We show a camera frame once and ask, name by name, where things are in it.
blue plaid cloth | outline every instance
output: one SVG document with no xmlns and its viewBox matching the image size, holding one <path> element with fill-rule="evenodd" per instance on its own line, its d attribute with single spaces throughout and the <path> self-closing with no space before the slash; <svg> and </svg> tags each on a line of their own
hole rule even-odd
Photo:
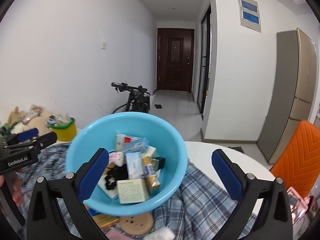
<svg viewBox="0 0 320 240">
<path fill-rule="evenodd" d="M 25 217 L 37 178 L 45 176 L 47 180 L 61 179 L 65 175 L 68 147 L 69 144 L 60 144 L 44 149 L 39 155 L 39 162 L 24 168 L 23 173 L 19 174 L 23 183 L 24 202 L 21 208 Z M 80 236 L 63 200 L 59 199 L 58 202 L 71 233 Z M 231 200 L 227 192 L 188 162 L 187 172 L 179 189 L 153 211 L 155 223 L 151 232 L 167 226 L 175 233 L 175 240 L 211 240 L 231 216 L 236 205 L 237 202 Z M 240 237 L 249 234 L 255 219 L 251 215 Z M 20 230 L 18 234 L 25 239 L 26 229 Z"/>
</svg>

brown door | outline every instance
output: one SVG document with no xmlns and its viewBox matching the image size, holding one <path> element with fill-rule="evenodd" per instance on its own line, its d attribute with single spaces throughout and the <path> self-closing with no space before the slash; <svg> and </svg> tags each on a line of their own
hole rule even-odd
<svg viewBox="0 0 320 240">
<path fill-rule="evenodd" d="M 158 29 L 157 89 L 191 92 L 194 30 Z"/>
</svg>

yellow container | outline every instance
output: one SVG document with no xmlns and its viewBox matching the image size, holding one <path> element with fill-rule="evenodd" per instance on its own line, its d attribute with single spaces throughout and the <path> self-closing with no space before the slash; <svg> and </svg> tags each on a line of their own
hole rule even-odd
<svg viewBox="0 0 320 240">
<path fill-rule="evenodd" d="M 53 126 L 50 125 L 53 132 L 57 134 L 58 140 L 63 142 L 72 141 L 72 139 L 76 136 L 76 124 L 75 119 L 71 118 L 70 124 L 67 126 Z"/>
</svg>

human hand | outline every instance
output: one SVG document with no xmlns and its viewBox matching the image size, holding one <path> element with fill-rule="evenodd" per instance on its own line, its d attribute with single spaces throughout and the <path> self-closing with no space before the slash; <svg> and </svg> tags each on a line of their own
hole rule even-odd
<svg viewBox="0 0 320 240">
<path fill-rule="evenodd" d="M 4 176 L 0 175 L 0 187 L 2 187 L 4 183 Z M 13 187 L 13 193 L 12 193 L 12 199 L 16 203 L 17 206 L 20 206 L 22 204 L 23 198 L 21 193 L 21 180 L 19 176 L 17 176 L 14 180 L 14 183 L 12 185 Z"/>
</svg>

orange cushion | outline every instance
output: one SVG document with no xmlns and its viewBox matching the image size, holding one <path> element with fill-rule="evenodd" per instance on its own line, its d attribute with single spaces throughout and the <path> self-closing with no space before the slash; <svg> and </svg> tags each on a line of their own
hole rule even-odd
<svg viewBox="0 0 320 240">
<path fill-rule="evenodd" d="M 271 173 L 305 198 L 320 173 L 320 130 L 301 121 Z"/>
</svg>

